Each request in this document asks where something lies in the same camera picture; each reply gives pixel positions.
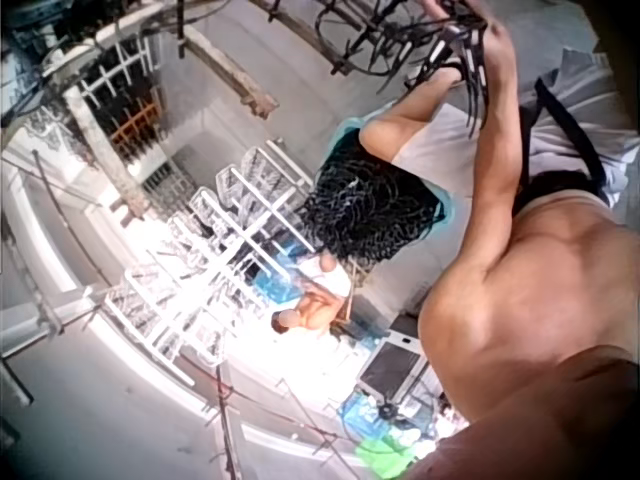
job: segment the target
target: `curly black hair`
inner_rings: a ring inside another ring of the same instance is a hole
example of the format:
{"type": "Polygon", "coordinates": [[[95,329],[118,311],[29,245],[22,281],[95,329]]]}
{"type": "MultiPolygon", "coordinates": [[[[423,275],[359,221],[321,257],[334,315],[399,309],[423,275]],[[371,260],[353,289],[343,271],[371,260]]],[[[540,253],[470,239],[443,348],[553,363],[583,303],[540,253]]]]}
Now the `curly black hair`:
{"type": "Polygon", "coordinates": [[[444,219],[442,202],[415,175],[369,154],[348,132],[300,209],[310,239],[339,260],[371,266],[444,219]]]}

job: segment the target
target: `white metal rack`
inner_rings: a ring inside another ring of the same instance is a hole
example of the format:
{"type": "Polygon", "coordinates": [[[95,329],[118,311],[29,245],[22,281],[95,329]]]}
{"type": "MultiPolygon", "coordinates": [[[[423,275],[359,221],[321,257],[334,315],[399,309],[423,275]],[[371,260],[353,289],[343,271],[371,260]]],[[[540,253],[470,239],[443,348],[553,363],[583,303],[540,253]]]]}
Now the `white metal rack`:
{"type": "Polygon", "coordinates": [[[276,143],[267,145],[219,172],[217,192],[201,187],[189,202],[191,213],[171,216],[166,240],[148,250],[153,263],[128,269],[107,298],[130,336],[190,385],[174,363],[178,355],[190,350],[214,367],[225,358],[229,336],[268,321],[272,302],[252,279],[262,271],[292,280],[274,258],[286,254],[281,234],[315,252],[296,214],[311,179],[276,143]]]}

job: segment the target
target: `green cloth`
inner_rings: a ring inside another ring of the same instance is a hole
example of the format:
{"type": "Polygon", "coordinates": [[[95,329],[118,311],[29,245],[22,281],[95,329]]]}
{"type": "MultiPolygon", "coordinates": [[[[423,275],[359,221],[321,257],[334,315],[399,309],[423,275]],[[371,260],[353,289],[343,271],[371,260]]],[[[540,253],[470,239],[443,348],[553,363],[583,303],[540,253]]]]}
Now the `green cloth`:
{"type": "Polygon", "coordinates": [[[416,458],[413,447],[403,447],[389,437],[380,440],[364,440],[356,448],[356,455],[382,479],[402,475],[416,458]]]}

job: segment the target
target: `screen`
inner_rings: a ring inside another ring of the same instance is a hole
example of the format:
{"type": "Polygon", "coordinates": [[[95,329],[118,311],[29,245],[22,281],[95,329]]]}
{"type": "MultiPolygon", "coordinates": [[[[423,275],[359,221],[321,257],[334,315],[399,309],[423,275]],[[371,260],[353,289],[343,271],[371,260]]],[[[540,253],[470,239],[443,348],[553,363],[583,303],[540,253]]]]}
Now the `screen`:
{"type": "Polygon", "coordinates": [[[386,400],[391,400],[419,360],[417,353],[385,342],[360,379],[386,400]]]}

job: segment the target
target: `computer monitor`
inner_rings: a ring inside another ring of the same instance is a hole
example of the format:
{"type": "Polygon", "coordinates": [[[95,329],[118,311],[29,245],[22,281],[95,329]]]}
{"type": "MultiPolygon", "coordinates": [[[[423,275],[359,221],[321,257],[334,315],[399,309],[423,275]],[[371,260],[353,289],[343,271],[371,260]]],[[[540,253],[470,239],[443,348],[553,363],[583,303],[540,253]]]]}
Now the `computer monitor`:
{"type": "Polygon", "coordinates": [[[419,340],[392,331],[360,370],[357,386],[379,403],[398,404],[426,366],[419,340]]]}

